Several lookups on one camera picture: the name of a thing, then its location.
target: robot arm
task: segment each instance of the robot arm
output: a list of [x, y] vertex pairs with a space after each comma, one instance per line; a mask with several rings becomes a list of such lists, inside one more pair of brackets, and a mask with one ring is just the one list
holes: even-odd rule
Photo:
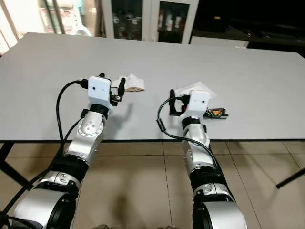
[[[51, 171], [17, 205], [14, 217], [26, 220], [37, 229], [70, 228], [81, 182], [103, 139], [104, 126], [113, 106], [122, 100], [124, 83], [123, 78], [118, 95], [111, 95], [109, 79], [96, 76], [89, 78], [90, 110], [79, 121], [75, 139], [61, 158], [53, 161]], [[13, 221], [11, 228], [29, 227]]]
[[[246, 229], [244, 216], [211, 152], [210, 139], [202, 124], [209, 99], [209, 93], [203, 91], [175, 97], [171, 90], [170, 115], [179, 116], [183, 127], [184, 163], [193, 189], [193, 228]], [[175, 100], [182, 101], [182, 111], [176, 111]]]

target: tiled floor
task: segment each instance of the tiled floor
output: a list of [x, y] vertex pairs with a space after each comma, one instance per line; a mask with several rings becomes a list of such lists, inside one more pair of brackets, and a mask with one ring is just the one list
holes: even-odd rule
[[[305, 228], [305, 177], [275, 184], [305, 167], [305, 142], [212, 142], [249, 229]], [[27, 179], [58, 144], [16, 144], [7, 162]], [[0, 209], [20, 186], [0, 172]], [[179, 143], [104, 143], [82, 185], [74, 229], [192, 228], [192, 189]]]

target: table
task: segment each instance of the table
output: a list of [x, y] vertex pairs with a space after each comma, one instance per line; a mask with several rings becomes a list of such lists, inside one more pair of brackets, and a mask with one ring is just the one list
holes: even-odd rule
[[[28, 33], [0, 59], [0, 141], [58, 141], [60, 89], [101, 72], [145, 81], [144, 92], [125, 93], [114, 108], [105, 140], [169, 139], [156, 124], [157, 109], [171, 88], [198, 81], [218, 94], [209, 107], [229, 114], [206, 121], [212, 140], [305, 139], [305, 60], [297, 53]], [[87, 103], [86, 90], [66, 90], [64, 133]], [[181, 135], [178, 118], [166, 109], [168, 132]]]

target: black table leg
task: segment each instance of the black table leg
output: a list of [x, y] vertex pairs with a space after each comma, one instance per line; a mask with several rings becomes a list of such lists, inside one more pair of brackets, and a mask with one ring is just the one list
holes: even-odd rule
[[28, 183], [27, 179], [20, 175], [15, 169], [13, 169], [8, 163], [5, 162], [5, 159], [8, 156], [13, 145], [13, 141], [7, 141], [0, 149], [0, 170], [2, 170], [5, 174], [7, 174], [10, 178], [12, 178], [20, 185], [25, 186]]
[[305, 168], [303, 168], [300, 171], [298, 171], [297, 173], [293, 174], [291, 177], [288, 177], [287, 179], [283, 180], [281, 183], [277, 184], [276, 187], [281, 188], [284, 185], [290, 183], [291, 181], [297, 179], [298, 177], [300, 177], [301, 175], [304, 175], [304, 174], [305, 174]]

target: white paper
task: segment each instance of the white paper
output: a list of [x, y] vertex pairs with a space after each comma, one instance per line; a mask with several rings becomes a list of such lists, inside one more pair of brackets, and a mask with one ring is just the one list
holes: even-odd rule
[[206, 85], [204, 85], [202, 82], [196, 82], [189, 86], [175, 89], [175, 95], [181, 96], [184, 94], [190, 94], [190, 91], [192, 90], [198, 90], [198, 91], [204, 91], [210, 93], [211, 99], [215, 98], [217, 94], [213, 92], [210, 88], [208, 88]]
[[115, 80], [111, 83], [112, 87], [119, 87], [119, 84], [121, 82], [121, 79], [125, 78], [125, 90], [128, 90], [129, 88], [139, 88], [139, 89], [145, 89], [144, 88], [144, 80], [136, 77], [134, 74], [129, 74], [129, 76], [124, 77], [121, 75], [118, 80]]

